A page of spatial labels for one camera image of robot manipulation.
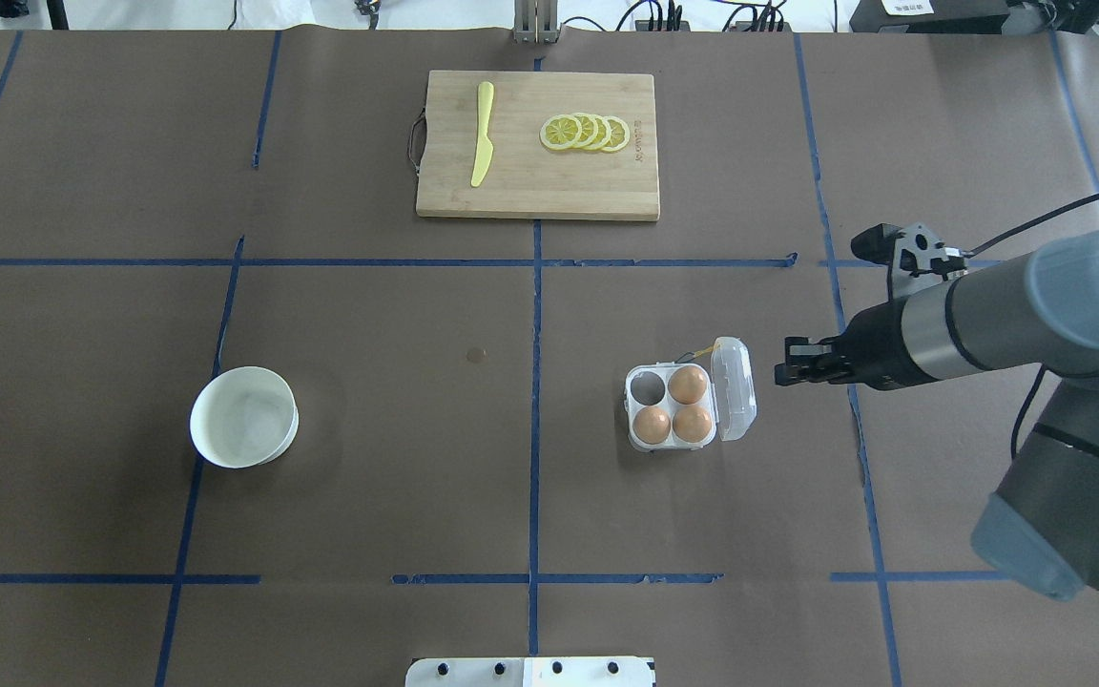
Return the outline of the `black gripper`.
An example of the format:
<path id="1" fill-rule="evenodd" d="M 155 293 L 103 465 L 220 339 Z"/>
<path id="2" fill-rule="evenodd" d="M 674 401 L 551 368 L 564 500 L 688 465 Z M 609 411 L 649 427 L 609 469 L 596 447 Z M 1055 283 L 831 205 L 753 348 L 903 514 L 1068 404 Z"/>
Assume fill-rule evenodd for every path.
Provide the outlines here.
<path id="1" fill-rule="evenodd" d="M 777 364 L 777 386 L 856 385 L 880 391 L 915 385 L 915 364 L 904 348 L 902 304 L 885 302 L 862 310 L 839 336 L 785 337 L 785 361 L 839 361 L 839 366 Z"/>

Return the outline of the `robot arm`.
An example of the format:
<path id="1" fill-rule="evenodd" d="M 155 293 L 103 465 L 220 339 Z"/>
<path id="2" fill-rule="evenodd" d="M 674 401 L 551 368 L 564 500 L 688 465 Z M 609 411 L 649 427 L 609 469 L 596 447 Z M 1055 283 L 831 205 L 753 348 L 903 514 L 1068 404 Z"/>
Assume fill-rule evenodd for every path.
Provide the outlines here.
<path id="1" fill-rule="evenodd" d="M 885 302 L 837 335 L 786 339 L 777 385 L 893 391 L 1026 365 L 1050 374 L 972 550 L 1052 600 L 1099 592 L 1099 230 L 976 270 L 924 223 L 880 223 L 851 248 L 888 273 Z"/>

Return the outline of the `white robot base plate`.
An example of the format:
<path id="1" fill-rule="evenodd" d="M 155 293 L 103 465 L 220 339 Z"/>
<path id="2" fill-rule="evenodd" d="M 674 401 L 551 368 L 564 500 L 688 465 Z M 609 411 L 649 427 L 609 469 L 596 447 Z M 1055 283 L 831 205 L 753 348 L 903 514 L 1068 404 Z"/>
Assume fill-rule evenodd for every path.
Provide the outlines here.
<path id="1" fill-rule="evenodd" d="M 428 657 L 411 662 L 406 686 L 655 686 L 640 656 Z"/>

